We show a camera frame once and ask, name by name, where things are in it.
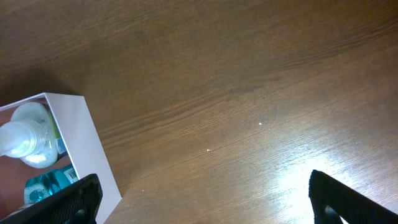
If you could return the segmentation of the white cardboard box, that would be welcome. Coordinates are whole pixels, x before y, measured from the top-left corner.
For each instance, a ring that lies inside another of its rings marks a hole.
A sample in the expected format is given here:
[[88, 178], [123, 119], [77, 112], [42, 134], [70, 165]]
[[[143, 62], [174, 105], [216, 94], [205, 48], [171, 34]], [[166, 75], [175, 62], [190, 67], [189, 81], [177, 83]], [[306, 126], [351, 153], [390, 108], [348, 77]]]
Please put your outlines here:
[[85, 97], [39, 93], [1, 106], [1, 111], [43, 98], [47, 101], [53, 114], [77, 176], [83, 178], [89, 174], [96, 174], [99, 178], [103, 198], [98, 209], [96, 222], [104, 223], [121, 201], [122, 196], [104, 153]]

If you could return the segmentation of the white spray bottle blue base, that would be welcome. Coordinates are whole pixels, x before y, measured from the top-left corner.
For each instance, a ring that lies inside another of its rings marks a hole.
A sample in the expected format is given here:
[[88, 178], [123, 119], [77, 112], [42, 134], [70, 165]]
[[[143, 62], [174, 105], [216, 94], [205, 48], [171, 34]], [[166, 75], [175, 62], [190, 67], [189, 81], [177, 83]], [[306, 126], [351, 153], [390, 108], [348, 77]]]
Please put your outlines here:
[[56, 163], [67, 153], [52, 113], [39, 102], [19, 105], [1, 126], [1, 155], [36, 169]]

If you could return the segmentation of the teal mouthwash bottle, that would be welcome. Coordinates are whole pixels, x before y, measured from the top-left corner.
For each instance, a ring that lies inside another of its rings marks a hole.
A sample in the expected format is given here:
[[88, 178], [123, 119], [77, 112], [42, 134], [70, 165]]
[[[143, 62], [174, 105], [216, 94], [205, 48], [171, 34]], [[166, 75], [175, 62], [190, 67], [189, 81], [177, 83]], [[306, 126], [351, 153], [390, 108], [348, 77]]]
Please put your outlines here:
[[77, 181], [78, 176], [72, 164], [33, 177], [25, 183], [24, 203], [37, 203]]

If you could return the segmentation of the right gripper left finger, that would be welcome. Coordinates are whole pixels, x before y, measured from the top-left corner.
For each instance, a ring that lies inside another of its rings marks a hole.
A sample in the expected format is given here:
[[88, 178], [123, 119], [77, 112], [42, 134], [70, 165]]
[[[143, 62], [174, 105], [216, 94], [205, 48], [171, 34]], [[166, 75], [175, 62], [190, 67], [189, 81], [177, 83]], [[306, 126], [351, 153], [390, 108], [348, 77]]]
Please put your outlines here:
[[1, 224], [96, 224], [102, 197], [98, 176], [90, 174]]

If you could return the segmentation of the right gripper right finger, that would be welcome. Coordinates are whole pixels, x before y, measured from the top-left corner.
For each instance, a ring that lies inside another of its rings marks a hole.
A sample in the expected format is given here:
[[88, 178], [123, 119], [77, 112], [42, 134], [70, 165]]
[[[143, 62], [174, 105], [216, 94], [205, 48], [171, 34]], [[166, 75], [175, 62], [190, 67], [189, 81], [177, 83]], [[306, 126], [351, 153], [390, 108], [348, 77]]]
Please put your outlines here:
[[397, 223], [397, 214], [328, 174], [313, 170], [308, 186], [315, 224]]

